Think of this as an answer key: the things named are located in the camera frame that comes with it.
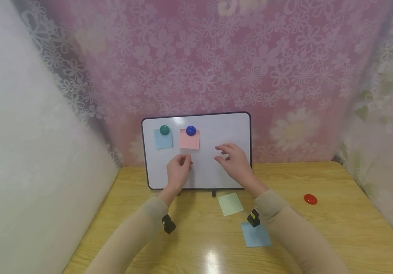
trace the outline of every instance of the white wall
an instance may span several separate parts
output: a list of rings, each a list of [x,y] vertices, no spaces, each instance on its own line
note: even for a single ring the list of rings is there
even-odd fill
[[[117,172],[0,0],[0,273],[61,273]]]

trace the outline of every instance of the whiteboard frame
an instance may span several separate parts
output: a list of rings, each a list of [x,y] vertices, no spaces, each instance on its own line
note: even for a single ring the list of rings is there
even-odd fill
[[[192,114],[192,115],[175,115],[175,116],[157,116],[157,117],[146,117],[141,121],[142,128],[142,142],[143,142],[143,153],[145,157],[145,172],[146,172],[146,181],[148,184],[148,188],[151,190],[163,190],[163,188],[151,188],[149,185],[149,177],[148,177],[148,163],[146,161],[146,148],[145,148],[145,135],[143,132],[143,121],[146,119],[159,119],[159,118],[176,118],[176,117],[190,117],[190,116],[209,116],[209,115],[221,115],[221,114],[234,114],[234,113],[246,113],[249,118],[249,142],[250,142],[250,167],[252,168],[252,150],[251,150],[251,115],[249,112],[217,112],[217,113],[206,113],[206,114]],[[184,190],[243,190],[243,188],[183,188]]]

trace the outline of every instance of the sleeve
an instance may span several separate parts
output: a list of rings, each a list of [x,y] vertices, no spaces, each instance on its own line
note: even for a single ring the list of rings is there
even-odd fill
[[[134,257],[162,227],[168,207],[157,197],[149,199],[126,219],[105,243],[86,274],[124,273]]]
[[[289,203],[268,190],[255,199],[261,224],[294,257],[304,274],[347,274],[340,256]]]

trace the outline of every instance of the table surface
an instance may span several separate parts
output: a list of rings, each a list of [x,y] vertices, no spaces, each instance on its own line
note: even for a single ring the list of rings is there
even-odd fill
[[[255,164],[254,173],[288,200],[343,258],[350,273],[393,273],[393,229],[336,162]],[[113,231],[156,191],[144,167],[124,167],[64,273],[83,273]],[[275,241],[247,248],[241,222],[253,200],[236,192],[245,211],[224,217],[211,191],[183,190],[170,207],[177,228],[160,231],[135,257],[127,273],[297,273],[291,256]],[[303,196],[317,197],[309,205]]]

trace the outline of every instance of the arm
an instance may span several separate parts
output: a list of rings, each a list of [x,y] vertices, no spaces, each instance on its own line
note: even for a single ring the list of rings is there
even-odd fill
[[[168,185],[145,202],[116,229],[86,270],[86,274],[124,273],[134,257],[162,228],[162,218],[187,181],[190,155],[177,155],[167,165]]]
[[[255,199],[259,219],[266,230],[294,257],[304,274],[349,273],[324,237],[301,218],[285,199],[252,173],[245,153],[235,144],[216,147],[229,156],[215,159]]]

